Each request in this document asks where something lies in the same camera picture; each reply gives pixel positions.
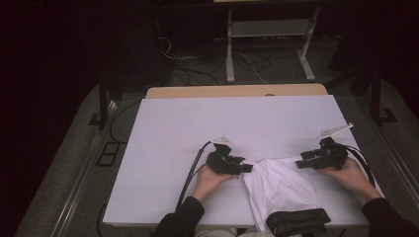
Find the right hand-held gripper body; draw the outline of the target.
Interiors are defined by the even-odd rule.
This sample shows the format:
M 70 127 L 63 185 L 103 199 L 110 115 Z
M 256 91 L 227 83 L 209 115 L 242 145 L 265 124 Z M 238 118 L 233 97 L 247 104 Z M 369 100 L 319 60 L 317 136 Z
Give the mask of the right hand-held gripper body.
M 322 129 L 317 138 L 320 140 L 320 148 L 314 151 L 314 169 L 335 168 L 340 170 L 348 157 L 348 152 L 343 144 L 337 143 L 332 136 L 350 129 L 353 125 L 349 122 L 346 125 Z

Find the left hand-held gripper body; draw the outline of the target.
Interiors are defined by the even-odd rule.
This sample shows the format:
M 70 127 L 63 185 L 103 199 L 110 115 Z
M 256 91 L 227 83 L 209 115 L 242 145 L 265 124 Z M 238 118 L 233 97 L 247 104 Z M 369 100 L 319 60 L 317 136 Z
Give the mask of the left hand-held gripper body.
M 206 163 L 218 174 L 240 175 L 237 167 L 241 164 L 232 164 L 230 156 L 233 143 L 226 137 L 215 138 L 210 142 L 215 150 L 208 155 Z

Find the white shorts with black waistband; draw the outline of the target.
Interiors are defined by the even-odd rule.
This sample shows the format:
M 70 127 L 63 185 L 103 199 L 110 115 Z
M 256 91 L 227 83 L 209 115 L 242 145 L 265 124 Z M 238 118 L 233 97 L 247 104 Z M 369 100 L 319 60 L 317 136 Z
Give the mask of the white shorts with black waistband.
M 259 232 L 275 237 L 324 233 L 331 221 L 320 205 L 306 169 L 296 158 L 251 161 L 243 175 Z

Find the person's left hand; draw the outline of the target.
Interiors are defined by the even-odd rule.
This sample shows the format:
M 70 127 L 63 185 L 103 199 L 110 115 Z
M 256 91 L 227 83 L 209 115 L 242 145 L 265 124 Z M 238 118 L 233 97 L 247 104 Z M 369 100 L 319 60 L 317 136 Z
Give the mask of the person's left hand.
M 204 202 L 214 193 L 224 182 L 236 178 L 236 175 L 218 174 L 208 165 L 204 165 L 198 172 L 195 188 L 192 197 L 199 202 Z

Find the person's right hand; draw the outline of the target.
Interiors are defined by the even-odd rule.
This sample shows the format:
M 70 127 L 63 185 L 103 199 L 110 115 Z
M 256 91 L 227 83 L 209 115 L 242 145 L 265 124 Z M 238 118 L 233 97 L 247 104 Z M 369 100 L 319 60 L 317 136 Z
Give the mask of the person's right hand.
M 347 158 L 342 169 L 318 169 L 318 173 L 336 180 L 347 190 L 357 195 L 363 202 L 381 198 L 379 191 L 370 183 L 357 161 Z

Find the white board table cover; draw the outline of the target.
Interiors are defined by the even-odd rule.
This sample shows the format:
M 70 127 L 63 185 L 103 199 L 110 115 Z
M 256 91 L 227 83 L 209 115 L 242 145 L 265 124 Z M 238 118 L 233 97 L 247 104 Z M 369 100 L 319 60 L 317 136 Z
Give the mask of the white board table cover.
M 325 96 L 145 99 L 140 103 L 103 221 L 153 226 L 174 211 L 192 165 L 205 163 L 213 139 L 226 136 L 245 162 L 300 158 L 318 148 L 322 129 L 346 125 Z M 333 179 L 305 168 L 331 227 L 367 225 L 362 202 Z M 205 202 L 203 227 L 252 227 L 243 175 Z

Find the black metal stand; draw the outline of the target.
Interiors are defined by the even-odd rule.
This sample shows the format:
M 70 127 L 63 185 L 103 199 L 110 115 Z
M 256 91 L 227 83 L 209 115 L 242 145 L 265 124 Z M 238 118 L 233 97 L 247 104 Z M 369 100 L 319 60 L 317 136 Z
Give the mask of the black metal stand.
M 110 104 L 109 102 L 110 96 L 109 96 L 108 88 L 106 85 L 106 81 L 103 77 L 99 79 L 98 89 L 99 89 L 99 111 L 95 114 L 92 114 L 89 120 L 89 125 L 96 125 L 97 127 L 99 127 L 100 130 L 102 130 L 108 122 L 108 118 L 109 118 L 108 107 Z
M 371 116 L 378 126 L 383 126 L 387 122 L 397 122 L 389 108 L 380 107 L 381 94 L 381 77 L 378 68 L 374 69 L 374 76 L 372 79 L 372 96 L 371 96 Z

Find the white metal stand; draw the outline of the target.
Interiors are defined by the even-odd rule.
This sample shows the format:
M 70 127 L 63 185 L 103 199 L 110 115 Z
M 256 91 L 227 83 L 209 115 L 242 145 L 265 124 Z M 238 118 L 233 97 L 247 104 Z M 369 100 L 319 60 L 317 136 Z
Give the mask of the white metal stand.
M 315 7 L 311 17 L 306 19 L 234 21 L 233 13 L 229 10 L 225 58 L 227 82 L 230 84 L 234 82 L 232 40 L 252 37 L 304 37 L 304 44 L 296 52 L 296 55 L 306 80 L 309 82 L 314 81 L 315 76 L 308 63 L 306 54 L 319 13 L 320 7 Z

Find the metal floor rail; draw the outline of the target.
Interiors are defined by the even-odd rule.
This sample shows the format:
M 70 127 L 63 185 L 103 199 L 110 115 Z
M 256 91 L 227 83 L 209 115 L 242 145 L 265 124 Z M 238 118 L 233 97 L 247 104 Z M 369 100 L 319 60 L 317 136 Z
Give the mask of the metal floor rail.
M 63 237 L 77 209 L 93 160 L 105 138 L 106 127 L 100 127 L 97 120 L 101 118 L 100 110 L 97 100 L 82 103 L 49 167 L 61 207 L 48 237 Z
M 419 132 L 387 124 L 377 128 L 393 167 L 419 206 Z

